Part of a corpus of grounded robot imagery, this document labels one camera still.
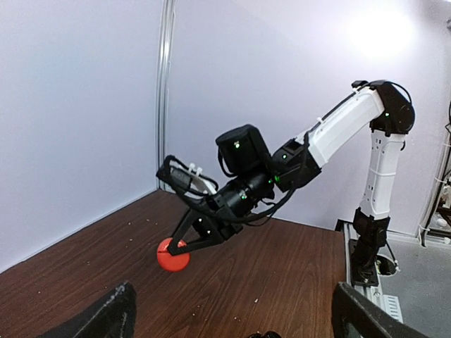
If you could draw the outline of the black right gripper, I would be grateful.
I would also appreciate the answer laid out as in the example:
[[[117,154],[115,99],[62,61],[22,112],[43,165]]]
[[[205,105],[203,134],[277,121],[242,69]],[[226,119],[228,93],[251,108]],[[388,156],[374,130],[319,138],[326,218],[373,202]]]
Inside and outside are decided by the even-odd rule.
[[[187,254],[216,246],[243,231],[241,223],[228,221],[235,216],[221,199],[190,198],[190,202],[195,204],[196,208],[190,207],[174,230],[172,242],[168,247],[171,255]],[[197,237],[179,246],[180,241],[190,230]]]

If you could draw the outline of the small black clip object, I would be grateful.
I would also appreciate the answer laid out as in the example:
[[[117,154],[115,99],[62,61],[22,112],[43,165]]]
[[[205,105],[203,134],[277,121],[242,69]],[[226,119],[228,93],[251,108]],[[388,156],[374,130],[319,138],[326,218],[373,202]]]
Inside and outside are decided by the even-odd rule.
[[[281,336],[277,332],[267,331],[267,332],[252,333],[247,338],[281,338]]]

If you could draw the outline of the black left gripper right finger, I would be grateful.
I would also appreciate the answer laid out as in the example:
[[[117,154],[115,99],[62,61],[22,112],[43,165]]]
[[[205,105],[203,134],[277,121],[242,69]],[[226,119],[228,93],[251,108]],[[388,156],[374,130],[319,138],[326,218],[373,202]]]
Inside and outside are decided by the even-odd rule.
[[[397,321],[346,282],[333,292],[332,328],[335,337],[423,337]]]

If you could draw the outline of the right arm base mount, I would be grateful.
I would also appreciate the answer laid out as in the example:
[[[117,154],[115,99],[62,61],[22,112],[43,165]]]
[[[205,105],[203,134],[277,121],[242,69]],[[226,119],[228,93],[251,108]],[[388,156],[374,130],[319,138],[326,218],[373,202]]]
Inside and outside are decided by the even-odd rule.
[[[377,287],[376,252],[360,239],[350,239],[350,280],[353,286]]]

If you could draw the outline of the orange earbud charging case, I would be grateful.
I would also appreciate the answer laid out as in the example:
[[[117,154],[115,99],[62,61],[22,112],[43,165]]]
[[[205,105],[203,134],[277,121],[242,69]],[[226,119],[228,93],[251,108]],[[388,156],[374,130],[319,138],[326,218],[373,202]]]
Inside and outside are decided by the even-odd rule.
[[[185,269],[190,262],[190,253],[182,253],[173,256],[169,253],[168,247],[172,238],[164,239],[158,246],[156,257],[159,265],[166,271],[176,273]]]

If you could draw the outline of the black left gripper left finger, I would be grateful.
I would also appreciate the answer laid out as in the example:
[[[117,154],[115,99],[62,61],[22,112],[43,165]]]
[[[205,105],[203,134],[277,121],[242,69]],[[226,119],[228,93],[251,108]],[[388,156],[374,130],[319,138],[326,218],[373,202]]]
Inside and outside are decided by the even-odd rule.
[[[122,282],[69,320],[40,337],[134,337],[137,294],[130,282]]]

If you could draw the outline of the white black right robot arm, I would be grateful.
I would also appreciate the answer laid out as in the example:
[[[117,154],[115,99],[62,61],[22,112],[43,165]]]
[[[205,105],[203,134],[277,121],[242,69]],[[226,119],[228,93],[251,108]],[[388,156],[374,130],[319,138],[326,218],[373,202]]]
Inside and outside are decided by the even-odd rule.
[[[350,280],[353,285],[376,286],[376,260],[387,242],[397,165],[414,121],[412,98],[404,87],[388,80],[360,80],[353,82],[350,95],[277,151],[270,152],[259,129],[250,124],[217,137],[218,162],[228,178],[223,187],[199,168],[166,157],[159,179],[187,211],[158,247],[160,266],[181,271],[193,251],[222,244],[246,226],[264,225],[367,127],[371,159],[352,221],[358,237],[350,242]]]

